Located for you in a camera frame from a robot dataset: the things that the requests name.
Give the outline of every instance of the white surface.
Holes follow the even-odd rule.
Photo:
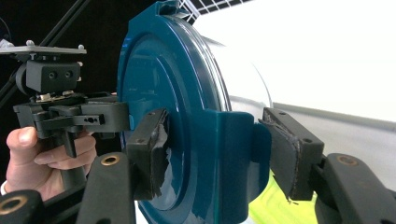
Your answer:
[[[396,1],[253,0],[194,27],[250,58],[274,102],[396,121],[395,11]]]

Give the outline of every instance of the black background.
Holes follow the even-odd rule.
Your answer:
[[[31,39],[38,45],[53,26],[61,19],[75,0],[0,0],[0,17],[7,23],[15,46],[24,46]],[[59,39],[56,47],[77,48],[84,45],[87,55],[73,56],[63,60],[83,62],[82,82],[78,92],[115,91],[120,47],[127,32],[128,21],[149,7],[153,0],[91,0],[84,11]],[[0,55],[0,86],[7,82],[19,64],[9,56]],[[19,128],[12,106],[28,101],[27,96],[17,92],[0,109],[0,181],[6,176],[9,150],[6,139]],[[97,139],[98,154],[120,150],[120,140]]]

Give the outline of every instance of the yellow object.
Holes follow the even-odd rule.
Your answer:
[[[257,224],[318,223],[315,215],[316,193],[312,201],[290,201],[274,180],[271,172],[267,187],[249,204],[249,216]]]

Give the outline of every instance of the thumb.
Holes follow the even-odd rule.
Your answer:
[[[26,127],[12,131],[7,138],[10,158],[16,162],[31,160],[38,153],[30,149],[37,143],[35,128]]]

